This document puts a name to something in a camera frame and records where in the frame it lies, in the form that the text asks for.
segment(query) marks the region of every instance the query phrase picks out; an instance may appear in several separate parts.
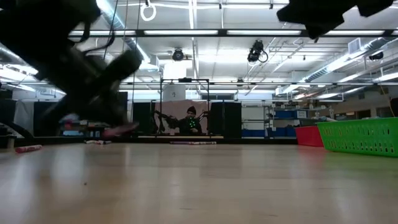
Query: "pink object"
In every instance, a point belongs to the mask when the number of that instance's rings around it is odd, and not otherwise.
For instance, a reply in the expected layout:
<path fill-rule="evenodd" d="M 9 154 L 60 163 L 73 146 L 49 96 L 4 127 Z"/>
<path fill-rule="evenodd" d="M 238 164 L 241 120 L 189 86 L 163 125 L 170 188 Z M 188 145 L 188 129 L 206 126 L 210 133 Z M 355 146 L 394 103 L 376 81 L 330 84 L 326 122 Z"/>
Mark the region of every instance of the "pink object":
<path fill-rule="evenodd" d="M 119 126 L 116 128 L 108 129 L 104 132 L 104 137 L 113 137 L 120 134 L 124 134 L 126 132 L 132 131 L 139 126 L 139 123 L 129 123 L 123 126 Z"/>
<path fill-rule="evenodd" d="M 43 148 L 42 145 L 17 147 L 17 148 L 15 148 L 15 152 L 16 153 L 33 152 L 33 151 L 41 150 L 42 148 Z"/>
<path fill-rule="evenodd" d="M 217 144 L 217 142 L 170 142 L 170 144 L 187 144 L 187 145 L 209 145 L 209 144 Z"/>
<path fill-rule="evenodd" d="M 323 147 L 321 134 L 317 126 L 295 128 L 295 131 L 299 145 Z"/>

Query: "ceiling vent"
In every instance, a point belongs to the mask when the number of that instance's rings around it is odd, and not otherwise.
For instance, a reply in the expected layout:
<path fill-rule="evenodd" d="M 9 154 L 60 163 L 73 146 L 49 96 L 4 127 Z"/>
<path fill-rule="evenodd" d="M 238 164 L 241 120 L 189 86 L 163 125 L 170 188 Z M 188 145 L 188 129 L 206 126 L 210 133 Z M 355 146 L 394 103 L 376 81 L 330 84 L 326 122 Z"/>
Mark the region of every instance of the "ceiling vent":
<path fill-rule="evenodd" d="M 354 54 L 361 50 L 361 38 L 357 38 L 350 43 L 348 43 L 348 53 Z"/>

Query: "red object on floor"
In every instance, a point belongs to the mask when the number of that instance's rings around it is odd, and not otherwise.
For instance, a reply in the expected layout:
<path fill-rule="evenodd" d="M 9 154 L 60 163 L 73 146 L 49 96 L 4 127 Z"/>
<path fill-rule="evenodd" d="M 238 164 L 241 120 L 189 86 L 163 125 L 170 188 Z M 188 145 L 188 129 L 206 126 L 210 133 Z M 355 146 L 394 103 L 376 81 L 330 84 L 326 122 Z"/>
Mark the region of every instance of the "red object on floor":
<path fill-rule="evenodd" d="M 19 154 L 19 153 L 41 150 L 42 148 L 43 148 L 42 145 L 17 147 L 15 148 L 15 152 Z"/>
<path fill-rule="evenodd" d="M 317 126 L 295 128 L 295 131 L 299 145 L 323 147 L 321 134 Z"/>

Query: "black hat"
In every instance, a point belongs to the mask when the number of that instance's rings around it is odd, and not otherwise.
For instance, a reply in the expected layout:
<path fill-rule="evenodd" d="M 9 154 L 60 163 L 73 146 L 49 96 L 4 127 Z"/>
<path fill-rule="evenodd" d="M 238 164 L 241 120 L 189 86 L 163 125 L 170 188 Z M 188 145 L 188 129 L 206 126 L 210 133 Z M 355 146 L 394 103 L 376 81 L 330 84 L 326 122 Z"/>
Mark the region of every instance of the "black hat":
<path fill-rule="evenodd" d="M 195 107 L 194 106 L 191 106 L 190 108 L 188 108 L 188 110 L 187 110 L 187 113 L 188 112 L 192 112 L 193 114 L 195 114 L 196 115 L 196 113 L 197 113 L 197 110 L 195 109 Z"/>

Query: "fluorescent light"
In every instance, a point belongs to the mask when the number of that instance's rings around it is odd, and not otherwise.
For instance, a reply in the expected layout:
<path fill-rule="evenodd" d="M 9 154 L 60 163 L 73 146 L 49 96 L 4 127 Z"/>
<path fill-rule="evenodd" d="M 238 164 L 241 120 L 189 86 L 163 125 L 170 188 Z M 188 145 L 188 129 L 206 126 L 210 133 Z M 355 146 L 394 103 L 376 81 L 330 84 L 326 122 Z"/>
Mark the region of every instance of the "fluorescent light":
<path fill-rule="evenodd" d="M 392 74 L 388 74 L 388 75 L 383 75 L 379 78 L 375 78 L 373 80 L 373 82 L 382 82 L 382 81 L 387 81 L 387 80 L 391 80 L 394 78 L 398 78 L 398 72 L 397 73 L 392 73 Z"/>
<path fill-rule="evenodd" d="M 83 35 L 84 31 L 82 30 L 73 30 L 72 32 L 69 33 L 69 35 L 78 35 L 81 36 Z M 114 33 L 116 35 L 135 35 L 136 31 L 134 30 L 115 30 Z M 112 34 L 109 30 L 91 30 L 90 35 L 109 35 Z"/>
<path fill-rule="evenodd" d="M 332 30 L 325 35 L 381 35 L 384 30 Z"/>
<path fill-rule="evenodd" d="M 65 93 L 65 92 L 63 92 L 63 91 L 61 91 L 61 90 L 55 90 L 55 92 L 57 92 L 57 93 L 61 93 L 61 94 L 64 94 L 64 95 L 66 95 L 66 93 Z"/>
<path fill-rule="evenodd" d="M 32 74 L 32 75 L 36 75 L 36 74 L 38 74 L 38 72 L 39 72 L 39 71 L 37 71 L 35 68 L 30 67 L 30 66 L 25 66 L 25 65 L 13 65 L 13 64 L 8 64 L 8 66 L 14 67 L 14 68 L 16 68 L 16 69 L 19 69 L 19 70 L 21 70 L 21 71 L 30 73 L 30 74 Z"/>
<path fill-rule="evenodd" d="M 350 75 L 350 76 L 345 77 L 345 78 L 343 78 L 341 80 L 338 80 L 337 82 L 347 82 L 347 81 L 353 80 L 354 78 L 357 78 L 357 77 L 359 77 L 359 75 L 357 75 L 357 74 Z"/>
<path fill-rule="evenodd" d="M 301 30 L 228 30 L 228 35 L 299 35 Z"/>
<path fill-rule="evenodd" d="M 25 75 L 20 72 L 16 72 L 9 68 L 4 68 L 4 67 L 3 67 L 3 69 L 0 69 L 0 77 L 8 78 L 10 80 L 15 80 L 15 81 L 19 81 L 19 82 L 36 81 L 36 79 L 30 75 Z"/>
<path fill-rule="evenodd" d="M 248 63 L 247 55 L 199 55 L 198 59 L 206 63 Z"/>
<path fill-rule="evenodd" d="M 145 35 L 216 35 L 218 30 L 145 30 Z"/>
<path fill-rule="evenodd" d="M 269 9 L 271 5 L 269 4 L 225 4 L 223 8 L 225 9 Z M 283 4 L 275 4 L 274 9 L 282 9 L 285 7 Z"/>
<path fill-rule="evenodd" d="M 331 97 L 334 97 L 334 96 L 337 96 L 337 95 L 339 95 L 339 93 L 325 93 L 323 95 L 318 96 L 317 98 L 326 99 L 326 98 L 331 98 Z"/>
<path fill-rule="evenodd" d="M 303 98 L 303 97 L 306 97 L 304 93 L 303 93 L 303 94 L 299 94 L 299 95 L 295 96 L 294 98 L 295 98 L 296 100 L 298 100 L 298 99 L 301 99 L 301 98 Z"/>
<path fill-rule="evenodd" d="M 362 90 L 362 89 L 364 89 L 364 88 L 365 88 L 365 87 L 358 87 L 358 88 L 355 88 L 355 89 L 352 89 L 352 90 L 348 90 L 348 91 L 344 92 L 344 94 L 353 93 L 353 92 L 356 92 L 356 91 L 358 91 L 358 90 Z"/>
<path fill-rule="evenodd" d="M 15 86 L 15 85 L 10 85 L 10 84 L 7 84 L 8 86 L 11 86 L 11 87 L 14 87 L 14 88 L 18 88 L 18 89 L 21 89 L 21 90 L 26 90 L 26 91 L 36 91 L 35 89 L 33 89 L 32 87 L 29 87 L 29 86 L 26 86 L 26 85 L 18 85 L 18 86 Z"/>

